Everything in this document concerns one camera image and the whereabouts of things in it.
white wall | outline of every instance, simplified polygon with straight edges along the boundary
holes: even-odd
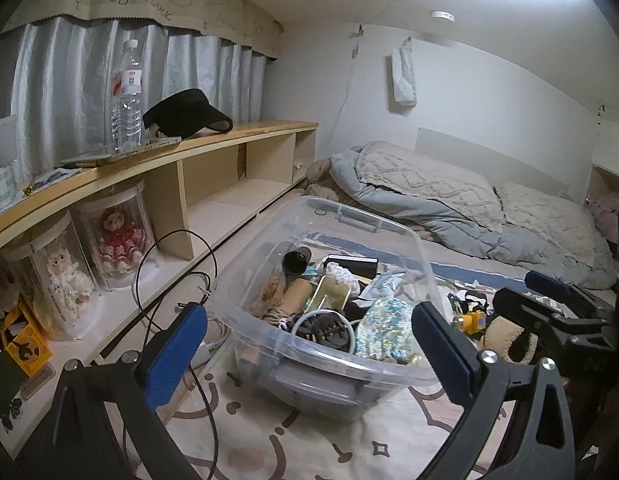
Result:
[[[570,185],[582,197],[596,139],[593,114],[531,72],[482,50],[413,41],[418,104],[391,98],[393,48],[414,32],[367,25],[354,61],[358,24],[331,20],[286,27],[281,57],[266,70],[264,119],[318,121],[317,157],[384,139],[413,149],[429,128],[514,156]]]
[[[592,162],[619,174],[619,124],[602,121]]]

ceiling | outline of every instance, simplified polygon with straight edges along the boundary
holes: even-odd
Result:
[[[535,73],[619,122],[619,40],[592,0],[252,0],[288,25],[330,17],[460,41]],[[432,18],[446,10],[456,23]]]

doll in red dress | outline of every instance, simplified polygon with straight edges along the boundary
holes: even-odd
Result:
[[[103,267],[109,274],[127,274],[141,263],[147,235],[134,222],[126,221],[120,208],[108,210],[104,218],[98,248]]]

beige valance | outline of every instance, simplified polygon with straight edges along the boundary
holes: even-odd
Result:
[[[82,20],[150,18],[167,27],[198,30],[278,56],[282,25],[248,0],[23,0],[4,31],[68,14]]]

curtain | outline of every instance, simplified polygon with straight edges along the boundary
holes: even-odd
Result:
[[[0,41],[0,118],[18,117],[17,181],[104,142],[112,66],[129,38],[139,41],[143,112],[200,88],[235,123],[259,120],[266,57],[250,48],[148,20],[31,23]]]

